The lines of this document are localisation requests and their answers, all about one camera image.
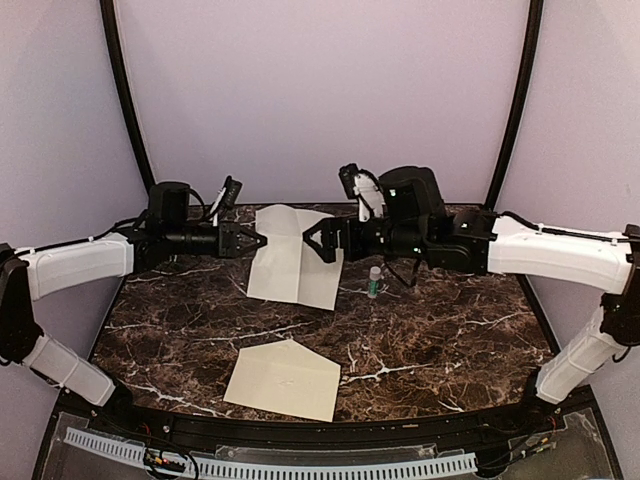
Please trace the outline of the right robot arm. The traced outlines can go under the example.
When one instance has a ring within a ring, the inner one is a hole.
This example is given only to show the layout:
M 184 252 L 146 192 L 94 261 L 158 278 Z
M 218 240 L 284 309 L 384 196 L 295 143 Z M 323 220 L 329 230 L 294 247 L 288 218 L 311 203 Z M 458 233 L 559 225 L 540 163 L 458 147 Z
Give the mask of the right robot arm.
M 582 330 L 532 376 L 528 396 L 510 413 L 521 434 L 534 432 L 549 405 L 607 360 L 639 344 L 639 228 L 590 232 L 533 223 L 513 212 L 446 210 L 434 172 L 403 166 L 381 176 L 348 164 L 339 178 L 359 212 L 318 221 L 303 234 L 326 263 L 339 257 L 412 258 L 461 273 L 522 274 L 601 290 L 598 308 Z

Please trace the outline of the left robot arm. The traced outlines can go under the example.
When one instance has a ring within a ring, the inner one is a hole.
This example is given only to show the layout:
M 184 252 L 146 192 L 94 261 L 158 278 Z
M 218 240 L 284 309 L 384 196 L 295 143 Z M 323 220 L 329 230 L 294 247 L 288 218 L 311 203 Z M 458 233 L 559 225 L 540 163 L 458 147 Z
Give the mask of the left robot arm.
M 267 244 L 264 235 L 219 218 L 234 207 L 241 188 L 241 182 L 226 178 L 213 204 L 192 219 L 189 201 L 197 192 L 184 182 L 161 182 L 150 188 L 139 216 L 97 236 L 22 250 L 2 244 L 2 365 L 24 366 L 103 407 L 107 425 L 120 436 L 134 435 L 141 415 L 118 397 L 126 388 L 47 334 L 35 320 L 33 304 L 78 285 L 150 271 L 178 255 L 234 259 L 259 250 Z

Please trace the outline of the white letter paper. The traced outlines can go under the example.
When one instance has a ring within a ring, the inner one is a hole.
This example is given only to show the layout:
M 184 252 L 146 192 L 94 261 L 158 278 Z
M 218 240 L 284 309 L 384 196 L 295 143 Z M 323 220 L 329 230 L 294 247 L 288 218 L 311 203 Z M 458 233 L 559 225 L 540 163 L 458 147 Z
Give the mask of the white letter paper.
M 267 237 L 253 259 L 247 295 L 251 298 L 335 308 L 343 253 L 325 263 L 303 241 L 303 232 L 327 213 L 276 204 L 256 212 L 255 229 Z

